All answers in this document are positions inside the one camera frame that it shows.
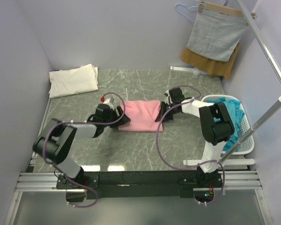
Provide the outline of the pink t shirt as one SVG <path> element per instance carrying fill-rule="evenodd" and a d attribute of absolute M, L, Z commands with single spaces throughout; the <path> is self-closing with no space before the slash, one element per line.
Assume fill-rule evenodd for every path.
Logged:
<path fill-rule="evenodd" d="M 161 106 L 160 100 L 125 101 L 125 115 L 130 122 L 118 127 L 119 131 L 156 132 L 159 122 L 155 122 Z"/>

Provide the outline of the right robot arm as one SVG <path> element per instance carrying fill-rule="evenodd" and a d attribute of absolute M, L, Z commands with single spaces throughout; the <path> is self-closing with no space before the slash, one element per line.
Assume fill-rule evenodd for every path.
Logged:
<path fill-rule="evenodd" d="M 195 97 L 185 97 L 180 87 L 165 92 L 165 100 L 161 102 L 156 118 L 155 143 L 157 152 L 161 155 L 158 144 L 159 130 L 163 121 L 173 120 L 176 113 L 184 113 L 200 119 L 201 132 L 205 139 L 202 159 L 193 163 L 190 168 L 200 167 L 202 172 L 196 175 L 196 181 L 201 187 L 207 187 L 212 181 L 212 174 L 218 169 L 222 149 L 235 132 L 226 105 L 223 102 L 207 103 Z"/>

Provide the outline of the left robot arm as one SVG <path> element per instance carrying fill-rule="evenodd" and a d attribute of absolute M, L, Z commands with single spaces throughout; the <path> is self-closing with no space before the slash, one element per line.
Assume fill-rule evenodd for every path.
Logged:
<path fill-rule="evenodd" d="M 54 165 L 68 178 L 73 188 L 84 184 L 84 170 L 68 154 L 74 139 L 97 138 L 106 127 L 118 128 L 131 119 L 121 106 L 114 108 L 108 103 L 99 104 L 94 114 L 85 122 L 62 122 L 58 119 L 49 120 L 33 144 L 33 151 Z"/>

